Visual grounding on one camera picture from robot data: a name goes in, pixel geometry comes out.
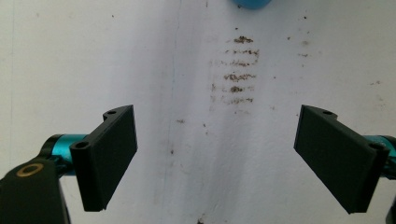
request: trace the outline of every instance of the screw hole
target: screw hole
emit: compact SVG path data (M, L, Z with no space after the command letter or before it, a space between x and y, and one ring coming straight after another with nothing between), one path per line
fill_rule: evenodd
M381 144L378 144L378 143L370 143L369 146L376 150L384 150L384 148L385 148L384 146L382 146Z
M76 148L84 148L88 145L88 142L79 142L76 144Z

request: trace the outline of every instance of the teal metallic joint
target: teal metallic joint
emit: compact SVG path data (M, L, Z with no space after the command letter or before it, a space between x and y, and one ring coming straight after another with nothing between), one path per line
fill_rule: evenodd
M388 179L396 179L396 142L395 139L388 136L380 135L365 135L363 136L371 142L375 142L387 147L390 152L388 155L387 163L385 163L384 169L382 170L382 176Z
M70 153L70 146L85 138L87 134L64 134L58 141L56 141L55 146L52 149L52 156L59 156L65 162L73 164L72 154Z

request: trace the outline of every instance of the blue metal part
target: blue metal part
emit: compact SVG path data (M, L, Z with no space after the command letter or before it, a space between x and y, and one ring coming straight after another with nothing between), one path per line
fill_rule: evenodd
M77 141L81 141L87 134L64 134L62 135L58 141L55 143L55 146L52 149L53 157L61 157L63 161L66 161L70 164L73 164L72 155L70 153L70 145Z
M381 144L390 150L387 163L384 166L382 176L388 179L396 179L396 148L395 146L386 138L380 135L364 135L369 141Z
M249 8L249 9L258 9L261 7L265 7L271 0L233 0L238 6Z

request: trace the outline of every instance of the white surface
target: white surface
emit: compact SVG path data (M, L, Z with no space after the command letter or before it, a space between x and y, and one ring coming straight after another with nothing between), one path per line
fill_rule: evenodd
M61 180L73 223L385 223L394 182L349 216L292 147L301 104L396 135L395 11L389 0L1 1L0 175L52 134L89 133L133 104L139 150L107 210L85 213L76 179ZM257 63L233 54L245 49ZM256 77L232 83L233 72Z

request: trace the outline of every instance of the blue object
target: blue object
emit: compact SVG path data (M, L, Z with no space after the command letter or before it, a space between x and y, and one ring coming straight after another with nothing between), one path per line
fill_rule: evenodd
M61 156L65 161L73 164L72 155L70 153L70 145L77 141L81 141L87 134L64 134L55 143L52 149L52 156Z
M261 7L265 7L271 0L233 0L238 6L249 8L249 9L258 9Z
M382 176L388 178L388 179L395 179L395 169L396 169L396 148L395 146L386 138L380 135L364 135L364 138L366 138L369 141L378 143L380 145L383 145L387 147L390 152L388 155L388 160L387 163L384 166L384 170L382 171Z

